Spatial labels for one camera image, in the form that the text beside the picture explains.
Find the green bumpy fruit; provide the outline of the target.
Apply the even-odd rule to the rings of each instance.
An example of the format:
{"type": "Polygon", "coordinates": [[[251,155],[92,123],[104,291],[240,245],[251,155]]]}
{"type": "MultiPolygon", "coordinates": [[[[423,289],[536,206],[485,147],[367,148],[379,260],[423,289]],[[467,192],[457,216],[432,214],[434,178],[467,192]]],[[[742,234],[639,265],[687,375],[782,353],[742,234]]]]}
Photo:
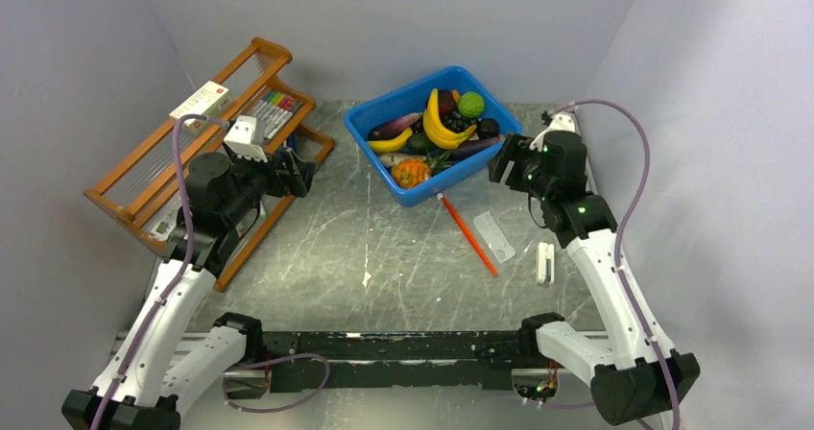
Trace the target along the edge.
{"type": "Polygon", "coordinates": [[[486,102],[481,94],[469,91],[460,96],[457,109],[465,118],[478,118],[485,111],[486,102]]]}

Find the yellow banana bunch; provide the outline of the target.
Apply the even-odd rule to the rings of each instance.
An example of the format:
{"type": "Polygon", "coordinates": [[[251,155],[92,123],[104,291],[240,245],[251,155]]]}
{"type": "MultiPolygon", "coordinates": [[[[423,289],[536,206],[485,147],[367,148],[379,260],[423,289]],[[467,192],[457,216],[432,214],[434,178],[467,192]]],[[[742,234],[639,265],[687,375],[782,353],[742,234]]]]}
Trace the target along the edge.
{"type": "Polygon", "coordinates": [[[460,133],[455,133],[446,129],[443,126],[441,116],[438,113],[437,92],[437,88],[434,88],[431,91],[423,113],[422,120],[424,132],[439,148],[444,150],[453,150],[460,146],[463,142],[469,140],[475,134],[476,126],[472,125],[467,130],[460,133]]]}

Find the clear zip bag red zipper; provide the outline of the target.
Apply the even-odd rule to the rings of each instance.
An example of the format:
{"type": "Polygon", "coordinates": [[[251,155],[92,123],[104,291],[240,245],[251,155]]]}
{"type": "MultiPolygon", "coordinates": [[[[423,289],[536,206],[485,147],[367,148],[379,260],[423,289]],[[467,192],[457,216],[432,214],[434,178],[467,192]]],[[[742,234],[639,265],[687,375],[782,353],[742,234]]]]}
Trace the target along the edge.
{"type": "Polygon", "coordinates": [[[491,214],[485,212],[476,216],[471,221],[474,228],[471,228],[445,194],[437,193],[436,198],[452,218],[490,275],[498,277],[497,264],[505,263],[515,257],[516,249],[510,244],[491,214]]]}

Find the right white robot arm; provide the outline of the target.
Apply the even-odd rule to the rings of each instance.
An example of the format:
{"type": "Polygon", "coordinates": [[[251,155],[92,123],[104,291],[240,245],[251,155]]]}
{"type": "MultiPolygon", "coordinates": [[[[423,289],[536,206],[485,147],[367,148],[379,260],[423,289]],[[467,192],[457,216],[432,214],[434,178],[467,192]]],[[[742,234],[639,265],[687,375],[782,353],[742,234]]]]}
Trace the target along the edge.
{"type": "Polygon", "coordinates": [[[489,162],[489,178],[540,202],[543,225],[586,281],[610,342],[601,346],[547,313],[522,322],[520,359],[531,367],[550,359],[570,370],[610,425],[677,411],[700,364],[693,353],[678,352],[644,300],[621,250],[621,226],[587,188],[583,138],[572,131],[540,140],[510,133],[489,162]]]}

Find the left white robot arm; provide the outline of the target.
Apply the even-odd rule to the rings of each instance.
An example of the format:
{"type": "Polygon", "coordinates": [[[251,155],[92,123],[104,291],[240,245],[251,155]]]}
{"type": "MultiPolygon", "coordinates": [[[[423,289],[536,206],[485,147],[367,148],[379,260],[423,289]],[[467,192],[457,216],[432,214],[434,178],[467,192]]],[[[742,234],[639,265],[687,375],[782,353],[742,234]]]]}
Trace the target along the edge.
{"type": "Polygon", "coordinates": [[[178,429],[203,389],[226,368],[262,362],[259,320],[227,314],[202,348],[175,367],[175,348],[206,293],[242,249],[239,223],[266,196],[305,197],[317,163],[287,147],[245,158],[212,152],[183,164],[178,221],[150,291],[124,343],[87,390],[72,390],[61,413],[73,429],[178,429]]]}

